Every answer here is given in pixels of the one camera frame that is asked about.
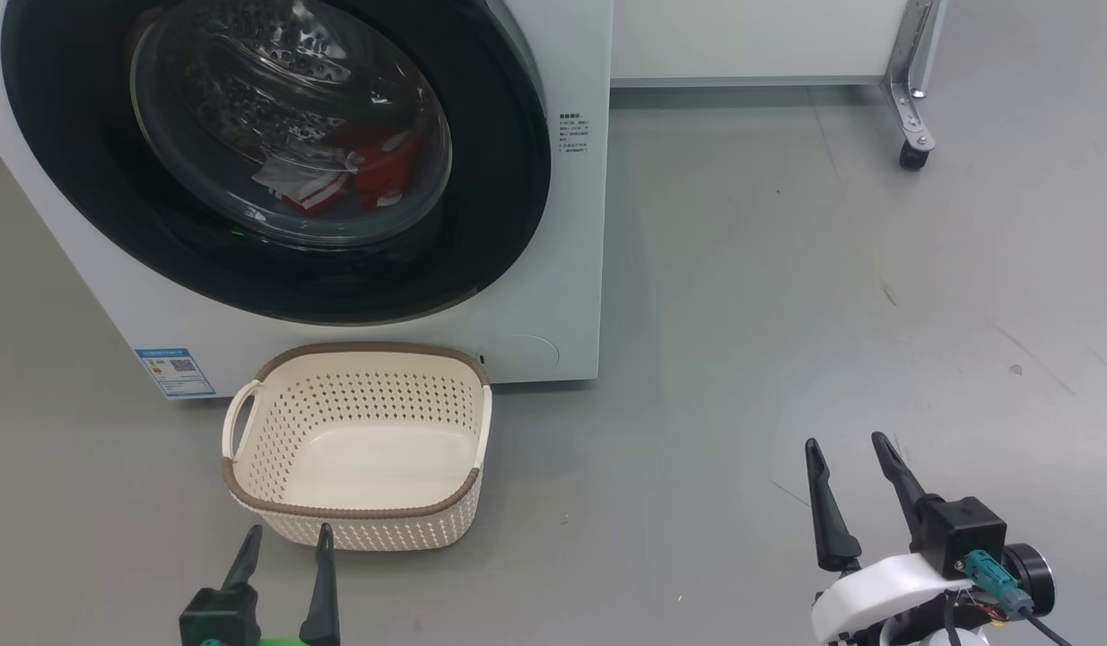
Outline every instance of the laundry basket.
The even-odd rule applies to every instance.
[[[241,440],[235,426],[254,397]],[[475,360],[414,344],[320,344],[276,357],[230,402],[223,478],[284,539],[444,548],[478,510],[490,387]]]

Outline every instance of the washing machine door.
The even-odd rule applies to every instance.
[[[3,73],[56,187],[226,305],[405,320],[537,229],[546,115],[484,0],[9,0]]]

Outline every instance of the gray floor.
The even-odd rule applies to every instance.
[[[1107,644],[1107,1],[953,3],[919,175],[861,92],[615,107],[602,377],[500,388],[470,534],[340,556],[348,642],[807,646],[803,442],[873,560],[907,544],[884,430],[1051,558],[1059,633]],[[177,643],[254,522],[224,409],[163,400],[0,164],[0,646]],[[313,572],[267,535],[267,634]]]

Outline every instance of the blue and white sticker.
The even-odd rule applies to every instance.
[[[215,395],[215,388],[186,348],[136,350],[135,354],[168,399]]]

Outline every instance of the metal bracket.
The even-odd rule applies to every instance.
[[[906,6],[906,17],[901,20],[901,31],[897,32],[897,41],[889,58],[889,69],[884,73],[884,79],[881,79],[881,91],[901,116],[901,131],[906,134],[909,147],[919,152],[932,150],[935,147],[928,126],[924,126],[924,119],[915,110],[913,102],[915,94],[911,86],[911,69],[915,62],[915,52],[920,49],[924,31],[930,23],[932,6],[934,0],[909,0]]]

